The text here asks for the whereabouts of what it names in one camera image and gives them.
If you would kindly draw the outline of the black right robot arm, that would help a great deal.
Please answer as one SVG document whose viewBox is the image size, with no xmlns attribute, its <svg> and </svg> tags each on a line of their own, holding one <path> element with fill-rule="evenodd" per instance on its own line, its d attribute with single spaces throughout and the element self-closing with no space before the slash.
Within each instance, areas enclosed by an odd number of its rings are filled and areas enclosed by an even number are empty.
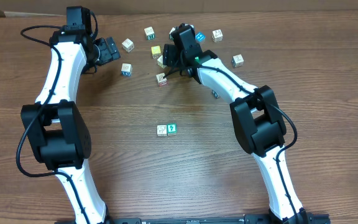
<svg viewBox="0 0 358 224">
<path fill-rule="evenodd" d="M 308 216 L 296 196 L 285 161 L 286 124 L 293 121 L 279 108 L 273 90 L 241 80 L 222 61 L 200 47 L 191 50 L 165 44 L 163 64 L 170 73 L 188 72 L 229 103 L 236 139 L 256 160 L 269 197 L 271 223 L 307 223 Z"/>
</svg>

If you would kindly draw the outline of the cream block red letter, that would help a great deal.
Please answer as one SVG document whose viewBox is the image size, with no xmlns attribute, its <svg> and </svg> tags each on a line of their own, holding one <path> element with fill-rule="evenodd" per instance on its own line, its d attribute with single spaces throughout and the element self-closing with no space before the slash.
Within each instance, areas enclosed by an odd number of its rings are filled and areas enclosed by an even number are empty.
<svg viewBox="0 0 358 224">
<path fill-rule="evenodd" d="M 159 86 L 164 86 L 167 84 L 167 78 L 165 77 L 164 73 L 159 73 L 156 75 L 157 83 Z"/>
</svg>

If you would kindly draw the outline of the yellow S wooden block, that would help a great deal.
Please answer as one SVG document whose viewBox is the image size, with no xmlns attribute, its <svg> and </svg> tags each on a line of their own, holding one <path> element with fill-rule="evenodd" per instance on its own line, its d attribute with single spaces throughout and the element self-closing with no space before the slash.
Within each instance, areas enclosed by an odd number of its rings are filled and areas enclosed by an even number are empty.
<svg viewBox="0 0 358 224">
<path fill-rule="evenodd" d="M 157 59 L 157 64 L 158 66 L 160 66 L 161 68 L 165 68 L 166 65 L 163 64 L 163 55 L 159 56 L 159 58 Z"/>
</svg>

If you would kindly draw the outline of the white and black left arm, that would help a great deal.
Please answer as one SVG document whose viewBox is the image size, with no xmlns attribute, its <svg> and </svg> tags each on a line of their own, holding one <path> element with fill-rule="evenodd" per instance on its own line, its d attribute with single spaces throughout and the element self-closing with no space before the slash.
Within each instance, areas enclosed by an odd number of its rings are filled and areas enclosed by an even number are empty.
<svg viewBox="0 0 358 224">
<path fill-rule="evenodd" d="M 61 182 L 75 213 L 74 223 L 112 223 L 90 172 L 91 136 L 76 106 L 81 74 L 90 54 L 82 44 L 59 42 L 45 85 L 21 119 L 34 157 Z"/>
</svg>

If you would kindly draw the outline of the green top wooden block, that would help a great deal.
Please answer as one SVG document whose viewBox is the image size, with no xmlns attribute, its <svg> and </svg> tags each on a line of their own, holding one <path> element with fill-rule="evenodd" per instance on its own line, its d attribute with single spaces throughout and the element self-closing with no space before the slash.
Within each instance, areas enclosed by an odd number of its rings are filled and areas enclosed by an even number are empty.
<svg viewBox="0 0 358 224">
<path fill-rule="evenodd" d="M 167 124 L 167 135 L 173 136 L 177 134 L 177 125 L 175 123 Z"/>
</svg>

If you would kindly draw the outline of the green R wooden block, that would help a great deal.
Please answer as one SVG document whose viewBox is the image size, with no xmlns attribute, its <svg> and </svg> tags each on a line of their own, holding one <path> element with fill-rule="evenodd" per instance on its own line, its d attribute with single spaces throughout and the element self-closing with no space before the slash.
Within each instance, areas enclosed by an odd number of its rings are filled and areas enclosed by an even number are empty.
<svg viewBox="0 0 358 224">
<path fill-rule="evenodd" d="M 157 125 L 157 136 L 158 137 L 167 136 L 167 125 Z"/>
</svg>

